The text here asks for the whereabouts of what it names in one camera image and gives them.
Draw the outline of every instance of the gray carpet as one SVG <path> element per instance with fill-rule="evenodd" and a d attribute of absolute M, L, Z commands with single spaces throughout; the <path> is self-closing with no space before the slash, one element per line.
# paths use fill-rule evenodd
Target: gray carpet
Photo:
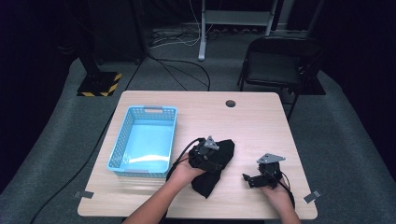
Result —
<path fill-rule="evenodd" d="M 205 68 L 211 91 L 238 91 L 236 81 L 248 43 L 257 35 L 220 36 L 207 44 L 206 60 L 197 62 L 199 45 L 167 45 L 151 49 L 156 58 L 185 60 Z M 205 73 L 185 63 L 168 63 L 207 82 Z M 85 77 L 76 60 L 52 117 L 14 179 L 0 196 L 0 223 L 29 223 L 37 209 L 84 164 L 106 127 L 120 94 L 128 90 L 184 91 L 163 67 L 147 58 L 134 63 L 105 63 L 102 71 L 122 73 L 110 97 L 77 97 Z M 205 91 L 196 79 L 169 68 L 188 91 Z M 304 223 L 393 223 L 396 184 L 373 142 L 339 86 L 326 74 L 318 75 L 326 95 L 303 95 L 291 117 L 290 128 L 308 183 L 323 196 L 317 199 L 318 218 Z M 264 91 L 249 87 L 247 91 Z M 121 223 L 121 217 L 80 217 L 79 199 L 99 147 L 82 172 L 38 215 L 35 223 Z M 277 220 L 265 223 L 278 223 Z"/>

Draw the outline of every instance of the chair backrest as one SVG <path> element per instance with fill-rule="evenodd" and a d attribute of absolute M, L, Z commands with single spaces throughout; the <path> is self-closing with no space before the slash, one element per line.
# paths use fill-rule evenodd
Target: chair backrest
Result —
<path fill-rule="evenodd" d="M 318 73 L 323 55 L 322 46 L 316 39 L 273 35 L 253 40 L 247 48 L 246 59 L 251 52 L 300 58 L 300 66 L 309 70 L 307 76 Z"/>

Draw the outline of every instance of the plastic basket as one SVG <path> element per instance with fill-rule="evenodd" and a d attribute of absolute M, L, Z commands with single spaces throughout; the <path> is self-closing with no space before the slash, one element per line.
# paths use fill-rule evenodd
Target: plastic basket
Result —
<path fill-rule="evenodd" d="M 128 107 L 107 169 L 116 175 L 166 177 L 176 118 L 172 106 Z"/>

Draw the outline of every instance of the dark background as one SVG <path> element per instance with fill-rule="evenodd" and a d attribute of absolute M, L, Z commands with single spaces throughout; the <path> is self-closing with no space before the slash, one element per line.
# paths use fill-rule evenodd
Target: dark background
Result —
<path fill-rule="evenodd" d="M 260 1 L 243 1 L 242 6 L 258 8 L 256 4 Z M 91 27 L 89 2 L 68 2 L 76 18 Z M 200 5 L 192 2 L 199 17 Z M 222 8 L 240 6 L 235 2 L 222 1 Z M 193 19 L 188 0 L 145 0 L 136 4 L 142 9 L 138 18 L 146 26 Z M 216 8 L 216 3 L 213 4 L 208 7 Z M 296 0 L 288 29 L 307 29 L 317 5 L 318 0 Z M 395 3 L 390 0 L 326 1 L 313 31 L 313 36 L 326 49 L 322 70 L 343 89 L 393 177 L 396 176 L 393 162 L 395 9 Z M 46 126 L 62 93 L 68 68 L 78 56 L 68 38 L 60 0 L 3 1 L 0 30 L 0 190 L 3 191 Z M 92 36 L 84 30 L 81 32 L 89 49 L 94 49 Z"/>

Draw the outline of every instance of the table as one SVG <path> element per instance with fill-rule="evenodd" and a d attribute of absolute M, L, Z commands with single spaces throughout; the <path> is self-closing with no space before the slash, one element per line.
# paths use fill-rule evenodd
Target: table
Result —
<path fill-rule="evenodd" d="M 201 43 L 198 61 L 205 60 L 206 52 L 206 24 L 234 24 L 266 26 L 265 35 L 269 35 L 274 21 L 277 0 L 273 0 L 269 11 L 224 11 L 206 10 L 206 0 L 202 0 L 201 11 Z"/>
<path fill-rule="evenodd" d="M 225 103 L 235 101 L 235 107 Z M 215 141 L 232 139 L 233 159 L 206 199 L 191 186 L 184 188 L 169 207 L 168 217 L 179 218 L 278 218 L 257 189 L 250 189 L 242 174 L 259 175 L 256 160 L 265 153 L 286 157 L 280 169 L 289 178 L 301 219 L 317 216 L 315 203 L 305 203 L 310 193 L 289 124 L 279 97 L 271 92 L 229 91 L 125 91 L 108 127 L 78 213 L 85 217 L 128 217 L 163 183 L 162 178 L 117 176 L 106 168 L 117 134 L 130 105 L 177 107 L 177 127 L 172 162 L 197 137 Z"/>

